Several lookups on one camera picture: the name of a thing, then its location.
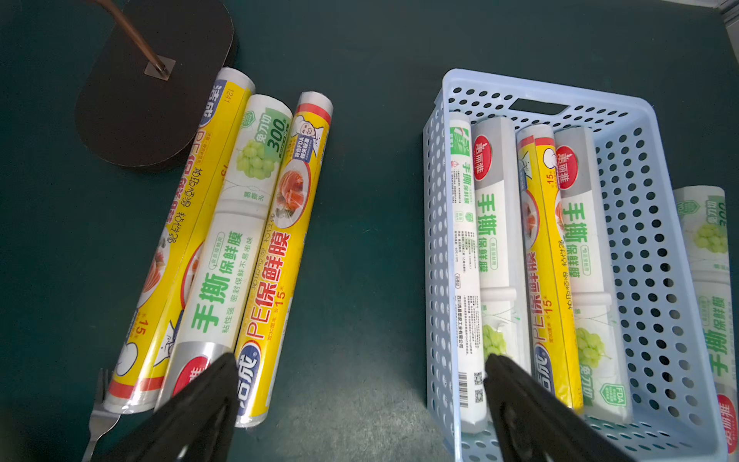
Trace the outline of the yellow PE wrap roll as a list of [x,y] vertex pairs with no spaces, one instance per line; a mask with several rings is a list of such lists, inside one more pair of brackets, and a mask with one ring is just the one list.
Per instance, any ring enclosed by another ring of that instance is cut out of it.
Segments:
[[269,413],[333,110],[324,94],[302,92],[291,122],[236,342],[238,429]]

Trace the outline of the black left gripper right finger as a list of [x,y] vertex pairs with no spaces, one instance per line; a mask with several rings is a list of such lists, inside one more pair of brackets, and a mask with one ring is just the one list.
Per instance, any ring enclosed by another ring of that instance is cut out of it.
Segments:
[[486,360],[484,387],[504,461],[630,461],[506,356]]

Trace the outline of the metal fork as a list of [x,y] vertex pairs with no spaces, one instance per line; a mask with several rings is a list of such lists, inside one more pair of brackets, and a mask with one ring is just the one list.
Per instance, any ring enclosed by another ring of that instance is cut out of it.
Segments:
[[103,406],[112,376],[112,372],[108,369],[101,369],[98,373],[94,407],[92,408],[92,412],[90,412],[90,439],[82,458],[83,462],[90,462],[92,460],[98,441],[109,433],[119,422],[120,415],[107,411]]

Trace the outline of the large yellow wrap roll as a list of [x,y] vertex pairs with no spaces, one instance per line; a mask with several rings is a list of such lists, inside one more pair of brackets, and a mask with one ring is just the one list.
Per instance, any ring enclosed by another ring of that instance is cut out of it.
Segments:
[[108,412],[148,411],[159,397],[227,158],[254,92],[242,71],[224,67],[217,74],[103,400]]

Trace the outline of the white translucent wrap roll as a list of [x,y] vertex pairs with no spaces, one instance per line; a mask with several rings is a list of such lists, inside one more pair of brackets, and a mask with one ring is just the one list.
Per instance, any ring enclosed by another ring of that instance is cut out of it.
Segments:
[[471,121],[457,112],[450,115],[450,188],[460,420],[463,432],[475,434],[487,427],[477,210]]

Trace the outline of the brown metal hook stand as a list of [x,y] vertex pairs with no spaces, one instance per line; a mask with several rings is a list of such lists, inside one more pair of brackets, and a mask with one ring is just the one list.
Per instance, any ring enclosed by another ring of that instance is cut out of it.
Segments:
[[233,61],[221,1],[128,1],[100,7],[115,21],[75,106],[81,142],[103,161],[161,171],[184,161],[217,73]]

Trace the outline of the silver green grape wrap roll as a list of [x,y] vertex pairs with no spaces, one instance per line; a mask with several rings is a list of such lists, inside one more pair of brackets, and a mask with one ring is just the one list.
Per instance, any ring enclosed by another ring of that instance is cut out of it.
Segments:
[[246,104],[158,407],[236,344],[292,118],[271,96]]

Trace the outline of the light blue perforated plastic basket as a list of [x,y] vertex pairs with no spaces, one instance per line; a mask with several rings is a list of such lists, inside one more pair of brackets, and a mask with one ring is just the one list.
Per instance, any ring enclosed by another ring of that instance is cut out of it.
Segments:
[[456,461],[498,461],[492,427],[460,423],[450,172],[450,114],[517,127],[593,131],[607,256],[625,335],[632,423],[589,418],[638,461],[724,461],[727,442],[679,215],[654,109],[643,99],[452,69],[423,129],[427,407]]

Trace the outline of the thin yellow wrap roll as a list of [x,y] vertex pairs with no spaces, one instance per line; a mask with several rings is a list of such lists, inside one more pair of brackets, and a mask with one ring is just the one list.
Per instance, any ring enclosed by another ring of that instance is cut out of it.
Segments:
[[536,124],[520,130],[517,150],[532,374],[546,391],[581,413],[575,313],[552,127]]

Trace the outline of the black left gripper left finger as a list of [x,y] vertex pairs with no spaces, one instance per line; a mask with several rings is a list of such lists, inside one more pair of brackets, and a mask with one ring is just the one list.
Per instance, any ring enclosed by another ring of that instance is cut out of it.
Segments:
[[239,410],[227,353],[96,461],[227,460]]

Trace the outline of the white green plastic wrap roll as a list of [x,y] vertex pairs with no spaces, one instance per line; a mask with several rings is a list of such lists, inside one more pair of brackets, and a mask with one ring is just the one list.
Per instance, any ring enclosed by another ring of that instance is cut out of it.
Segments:
[[596,146],[586,127],[554,140],[584,412],[623,424],[633,412]]

